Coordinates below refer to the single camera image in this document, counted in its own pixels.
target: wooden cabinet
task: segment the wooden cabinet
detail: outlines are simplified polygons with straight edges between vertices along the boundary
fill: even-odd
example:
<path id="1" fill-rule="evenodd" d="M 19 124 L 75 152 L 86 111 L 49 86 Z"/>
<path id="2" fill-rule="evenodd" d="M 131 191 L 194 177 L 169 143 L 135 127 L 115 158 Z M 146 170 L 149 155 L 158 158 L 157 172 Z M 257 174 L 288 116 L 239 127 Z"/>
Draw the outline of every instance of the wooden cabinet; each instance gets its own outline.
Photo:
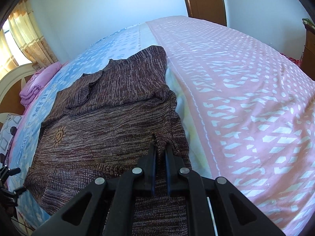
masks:
<path id="1" fill-rule="evenodd" d="M 315 29 L 304 24 L 306 29 L 306 43 L 302 59 L 301 69 L 308 77 L 315 80 Z"/>

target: window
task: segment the window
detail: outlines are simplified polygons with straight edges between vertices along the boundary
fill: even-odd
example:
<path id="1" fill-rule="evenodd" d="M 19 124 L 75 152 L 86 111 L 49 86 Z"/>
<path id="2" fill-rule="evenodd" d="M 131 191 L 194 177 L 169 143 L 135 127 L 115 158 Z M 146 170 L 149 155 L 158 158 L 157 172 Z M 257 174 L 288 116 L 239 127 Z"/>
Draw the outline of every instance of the window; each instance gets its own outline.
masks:
<path id="1" fill-rule="evenodd" d="M 19 66 L 24 65 L 24 64 L 28 64 L 31 63 L 30 60 L 28 60 L 24 54 L 21 52 L 21 50 L 19 49 L 18 45 L 15 43 L 13 36 L 10 32 L 9 29 L 9 22 L 6 21 L 3 25 L 3 31 L 4 31 L 4 35 L 5 38 L 7 40 L 7 44 L 11 50 L 12 55 L 14 56 L 16 62 L 18 63 Z"/>

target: embroidered sun logo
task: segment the embroidered sun logo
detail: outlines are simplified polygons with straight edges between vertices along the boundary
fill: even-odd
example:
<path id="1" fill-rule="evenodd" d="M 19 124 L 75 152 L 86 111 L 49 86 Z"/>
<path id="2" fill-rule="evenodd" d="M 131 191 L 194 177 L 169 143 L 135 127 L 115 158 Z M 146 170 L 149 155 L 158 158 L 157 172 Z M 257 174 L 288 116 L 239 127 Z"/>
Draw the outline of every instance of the embroidered sun logo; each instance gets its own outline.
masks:
<path id="1" fill-rule="evenodd" d="M 66 129 L 66 126 L 61 126 L 59 129 L 57 129 L 55 139 L 54 139 L 54 146 L 55 147 L 58 147 L 62 138 L 66 135 L 65 129 Z"/>

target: curtain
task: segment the curtain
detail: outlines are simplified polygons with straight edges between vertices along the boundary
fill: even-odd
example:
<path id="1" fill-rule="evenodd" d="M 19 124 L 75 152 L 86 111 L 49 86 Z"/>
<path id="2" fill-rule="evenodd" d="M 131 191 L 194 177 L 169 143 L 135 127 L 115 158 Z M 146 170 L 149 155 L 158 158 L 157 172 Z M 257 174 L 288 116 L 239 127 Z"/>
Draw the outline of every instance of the curtain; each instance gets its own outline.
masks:
<path id="1" fill-rule="evenodd" d="M 4 36 L 3 29 L 0 30 L 0 79 L 2 79 L 8 72 L 16 68 L 18 63 L 13 57 L 7 40 Z"/>
<path id="2" fill-rule="evenodd" d="M 47 67 L 58 61 L 34 18 L 29 0 L 21 0 L 9 16 L 12 36 L 34 67 Z"/>

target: blue patterned bedsheet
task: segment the blue patterned bedsheet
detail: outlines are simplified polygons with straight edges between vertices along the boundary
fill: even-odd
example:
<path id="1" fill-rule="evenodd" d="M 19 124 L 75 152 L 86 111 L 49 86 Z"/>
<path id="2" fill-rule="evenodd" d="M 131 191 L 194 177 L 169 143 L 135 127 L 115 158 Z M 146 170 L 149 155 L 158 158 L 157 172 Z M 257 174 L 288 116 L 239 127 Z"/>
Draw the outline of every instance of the blue patterned bedsheet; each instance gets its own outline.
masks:
<path id="1" fill-rule="evenodd" d="M 157 42 L 146 23 L 125 28 L 92 44 L 88 50 L 63 67 L 54 76 L 38 99 L 32 104 L 31 110 L 27 113 L 24 127 L 19 129 L 19 134 L 14 138 L 14 148 L 11 151 L 12 158 L 9 167 L 20 167 L 21 173 L 13 176 L 8 181 L 10 190 L 23 185 L 36 150 L 40 124 L 49 114 L 57 92 L 71 86 L 83 73 L 91 74 L 103 69 L 108 64 L 109 59 L 126 59 L 150 45 L 157 45 Z M 169 68 L 166 71 L 166 83 L 177 96 L 176 111 L 180 115 L 189 143 L 192 167 L 202 176 L 211 177 L 207 159 L 189 112 L 187 100 Z M 50 217 L 39 207 L 29 192 L 25 192 L 20 196 L 17 209 L 34 228 L 40 226 Z"/>

